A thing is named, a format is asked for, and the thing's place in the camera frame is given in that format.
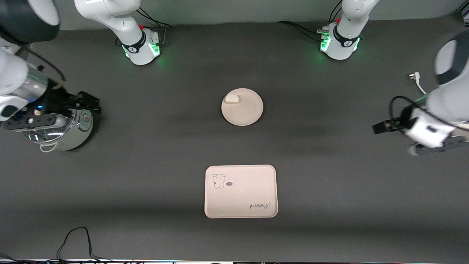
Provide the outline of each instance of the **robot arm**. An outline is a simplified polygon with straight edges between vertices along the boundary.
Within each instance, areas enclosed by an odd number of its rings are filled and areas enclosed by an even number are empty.
[[[148,64],[160,55],[158,33],[140,29],[133,17],[124,16],[137,10],[140,0],[75,0],[75,7],[84,18],[110,28],[134,64]]]
[[[59,31],[52,0],[0,0],[0,45],[48,41]],[[0,48],[0,121],[6,121],[44,94],[47,77],[23,59]]]
[[[449,145],[451,148],[467,145],[467,137],[454,134],[458,132],[455,125],[469,120],[469,31],[456,35],[440,49],[435,59],[435,73],[438,88],[417,104],[440,120],[412,104],[401,116],[373,126],[376,134],[402,130],[417,142],[410,148],[414,155],[441,152]]]
[[[0,0],[0,17],[2,46],[49,41],[59,32],[52,0]],[[0,121],[5,129],[60,127],[70,109],[100,112],[99,99],[85,92],[67,93],[40,69],[0,48]]]
[[[340,21],[323,27],[323,30],[332,34],[325,38],[320,51],[335,60],[349,58],[357,48],[360,33],[368,22],[368,15],[378,2],[379,0],[344,0],[344,13]]]

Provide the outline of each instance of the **pink tray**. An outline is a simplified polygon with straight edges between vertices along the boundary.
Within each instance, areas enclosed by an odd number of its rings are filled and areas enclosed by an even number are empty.
[[[277,212],[277,179],[271,165],[212,166],[205,172],[209,218],[274,217]]]

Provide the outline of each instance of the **black cable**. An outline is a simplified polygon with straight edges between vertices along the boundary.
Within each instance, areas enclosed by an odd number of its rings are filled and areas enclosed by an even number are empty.
[[[163,22],[161,22],[161,21],[158,21],[158,20],[153,19],[153,17],[151,17],[147,12],[145,12],[145,10],[144,10],[143,8],[140,8],[140,10],[143,11],[143,12],[144,12],[151,20],[153,20],[155,23],[161,23],[161,24],[167,25],[167,26],[169,26],[169,27],[171,27],[171,28],[173,27],[173,26],[171,26],[170,24],[166,24],[166,23],[163,23]]]
[[[149,17],[145,16],[144,14],[140,13],[140,11],[138,11],[138,10],[137,10],[137,13],[139,13],[140,15],[142,15],[146,19],[150,19],[151,21],[156,23],[156,25],[158,25],[158,27],[161,27],[161,25],[158,22],[156,22],[155,20],[153,20],[152,18],[149,18]]]
[[[332,14],[333,14],[334,11],[336,10],[336,8],[340,5],[340,3],[342,3],[342,1],[343,1],[343,0],[340,0],[340,1],[337,3],[337,5],[334,7],[334,9],[332,9],[331,14],[329,15],[329,22],[332,22],[332,20],[334,20],[334,19],[331,20]]]
[[[339,13],[341,10],[342,10],[342,8],[340,8],[340,9],[337,11],[337,13],[335,13],[334,18],[332,19],[332,21],[335,19],[335,17],[338,15],[338,13]]]
[[[467,2],[461,9],[459,9],[459,12],[462,12],[468,5],[469,5],[469,2]]]
[[[94,260],[97,260],[99,262],[102,262],[100,259],[107,259],[107,258],[103,258],[103,257],[100,257],[100,256],[97,256],[95,254],[93,254],[93,247],[91,246],[91,239],[90,239],[90,233],[88,232],[88,229],[85,227],[85,226],[79,226],[79,227],[76,227],[72,230],[70,230],[67,235],[65,236],[65,239],[63,240],[63,243],[62,245],[59,247],[59,249],[57,250],[57,253],[55,254],[55,256],[57,257],[57,259],[62,259],[61,256],[60,256],[60,253],[62,251],[62,248],[65,246],[65,244],[67,243],[67,238],[68,236],[70,235],[70,233],[72,233],[73,231],[77,230],[77,229],[80,229],[80,228],[83,228],[85,231],[86,231],[86,236],[88,238],[88,253],[90,255],[90,258],[94,259]]]
[[[304,30],[304,31],[316,33],[316,30],[309,29],[309,28],[307,28],[307,27],[303,27],[302,25],[300,25],[300,24],[298,24],[298,23],[295,23],[295,22],[291,22],[291,21],[278,21],[277,23],[292,25],[292,26],[294,26],[294,27],[299,27],[299,28],[301,28],[301,29]]]
[[[311,39],[311,40],[314,40],[314,41],[318,41],[318,42],[321,42],[322,40],[321,39],[315,39],[313,37],[311,37],[310,35],[306,34],[306,32],[302,31],[302,29],[304,28],[303,26],[301,25],[298,25],[296,23],[293,23],[293,22],[290,22],[290,21],[279,21],[277,23],[283,23],[283,24],[289,24],[291,26],[293,26],[294,28],[296,28],[296,30],[298,30],[301,34],[303,34],[305,37]]]
[[[456,125],[454,125],[454,124],[449,123],[449,122],[446,121],[446,120],[443,120],[443,119],[439,118],[438,116],[436,116],[436,115],[430,113],[430,112],[427,111],[426,109],[424,109],[424,108],[422,108],[421,106],[419,106],[417,103],[415,103],[414,101],[412,101],[412,99],[410,99],[409,97],[405,97],[405,96],[402,96],[402,95],[395,96],[395,97],[392,98],[391,101],[389,102],[389,108],[388,108],[388,110],[389,110],[389,117],[390,117],[391,119],[394,119],[394,110],[393,110],[394,102],[395,102],[397,99],[399,99],[399,98],[400,98],[400,99],[403,99],[403,100],[405,100],[405,101],[407,101],[407,102],[409,102],[413,107],[416,107],[416,108],[420,109],[421,111],[425,112],[425,113],[428,114],[429,116],[435,118],[436,120],[442,122],[442,123],[445,124],[445,125],[449,125],[449,126],[452,126],[452,127],[457,128],[457,129],[461,129],[461,130],[463,130],[463,131],[469,132],[469,129],[462,128],[462,127],[458,127],[458,126],[456,126]]]
[[[98,261],[98,260],[65,260],[65,259],[48,259],[48,260],[44,260],[44,261],[35,261],[35,260],[31,260],[31,259],[10,259],[12,261],[0,261],[0,264],[89,264],[89,263],[94,263],[94,264],[97,264],[97,263],[103,263],[102,261]],[[131,261],[131,262],[124,262],[122,263],[122,261],[116,261],[116,260],[110,260],[108,261],[107,263],[116,263],[116,264],[145,264],[145,263],[155,263],[155,264],[158,264],[157,261],[148,261],[148,262],[135,262],[135,261]]]
[[[148,19],[152,20],[153,22],[155,22],[158,25],[158,27],[161,27],[161,25],[159,24],[159,21],[156,21],[155,19],[153,19],[153,17],[151,17],[145,10],[143,10],[143,8],[140,8],[140,10],[142,10],[142,12],[145,13],[146,18],[148,18]]]
[[[30,260],[30,259],[14,259],[14,258],[8,256],[5,253],[0,253],[0,257],[12,260],[12,261],[17,262],[17,263],[30,263],[30,264],[43,264],[43,263],[47,263],[47,262],[50,262],[50,261],[53,261],[53,260],[59,260],[59,259],[55,259],[55,258],[51,258],[51,259],[48,259],[48,260],[45,260],[45,261],[35,261],[35,260]]]
[[[60,75],[62,81],[64,81],[64,82],[66,81],[65,75],[63,74],[63,72],[59,68],[57,68],[52,62],[48,61],[47,59],[45,59],[43,56],[37,54],[36,52],[32,51],[26,45],[21,46],[21,48],[27,50],[29,53],[33,54],[38,59],[40,59],[40,60],[44,61],[45,63],[47,63],[49,66],[51,66]]]
[[[159,25],[159,23],[160,23],[160,24],[163,24],[163,25],[167,25],[167,26],[170,27],[170,28],[173,27],[173,26],[171,26],[170,24],[166,24],[166,23],[163,23],[163,22],[161,22],[161,21],[158,21],[158,20],[153,19],[147,12],[145,12],[145,10],[143,10],[143,8],[140,8],[140,10],[143,11],[143,12],[146,14],[146,16],[143,15],[142,13],[140,13],[140,12],[137,10],[137,12],[138,12],[139,14],[141,14],[143,17],[145,17],[145,18],[147,18],[147,19],[152,20],[152,21],[155,22],[156,24]]]

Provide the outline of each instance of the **round plate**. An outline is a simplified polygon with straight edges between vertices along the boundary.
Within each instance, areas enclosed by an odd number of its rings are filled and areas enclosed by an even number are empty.
[[[221,112],[228,122],[245,126],[255,123],[261,117],[264,104],[259,94],[246,88],[235,89],[228,94],[236,94],[240,97],[240,102],[237,104],[225,103],[226,95],[223,98]]]

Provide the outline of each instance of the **rice cooker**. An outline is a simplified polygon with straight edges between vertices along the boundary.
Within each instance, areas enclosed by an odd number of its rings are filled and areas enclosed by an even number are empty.
[[[93,115],[89,110],[71,109],[71,117],[65,117],[65,126],[24,131],[23,135],[39,144],[42,152],[66,151],[80,146],[93,128]]]

